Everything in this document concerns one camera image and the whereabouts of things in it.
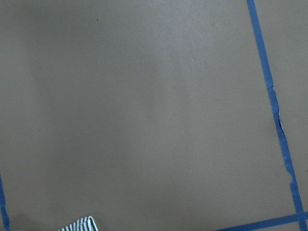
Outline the navy white striped polo shirt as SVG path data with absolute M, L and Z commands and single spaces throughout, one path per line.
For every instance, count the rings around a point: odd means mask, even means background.
M 59 229 L 58 231 L 98 231 L 92 216 L 84 217 Z

